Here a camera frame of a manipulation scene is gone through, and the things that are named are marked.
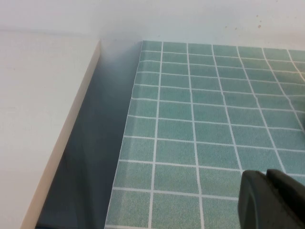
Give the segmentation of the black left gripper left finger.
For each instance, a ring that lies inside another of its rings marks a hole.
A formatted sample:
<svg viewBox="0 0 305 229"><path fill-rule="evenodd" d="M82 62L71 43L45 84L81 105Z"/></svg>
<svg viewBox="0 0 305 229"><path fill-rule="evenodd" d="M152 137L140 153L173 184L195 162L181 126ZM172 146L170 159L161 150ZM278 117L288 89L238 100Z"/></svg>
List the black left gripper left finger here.
<svg viewBox="0 0 305 229"><path fill-rule="evenodd" d="M242 229L286 228L285 202L263 173L243 172L238 216Z"/></svg>

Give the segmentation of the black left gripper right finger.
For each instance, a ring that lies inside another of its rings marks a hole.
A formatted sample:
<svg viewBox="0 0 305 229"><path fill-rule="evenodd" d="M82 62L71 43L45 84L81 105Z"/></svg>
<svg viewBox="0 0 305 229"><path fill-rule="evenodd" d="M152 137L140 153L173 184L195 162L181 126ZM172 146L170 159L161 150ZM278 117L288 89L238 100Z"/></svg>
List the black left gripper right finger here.
<svg viewBox="0 0 305 229"><path fill-rule="evenodd" d="M267 179L288 207L288 213L301 229L305 228L305 187L284 172L268 169Z"/></svg>

